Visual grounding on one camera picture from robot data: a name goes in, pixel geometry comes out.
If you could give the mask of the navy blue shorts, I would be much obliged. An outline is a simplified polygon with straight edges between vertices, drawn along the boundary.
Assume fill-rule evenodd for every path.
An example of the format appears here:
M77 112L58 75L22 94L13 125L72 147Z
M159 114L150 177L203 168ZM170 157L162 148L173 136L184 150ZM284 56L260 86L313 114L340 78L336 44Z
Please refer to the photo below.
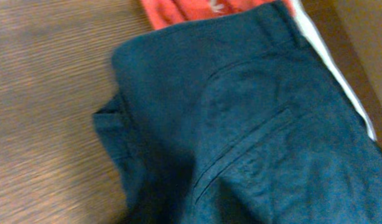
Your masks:
M113 54L128 223L382 223L382 150L280 1Z

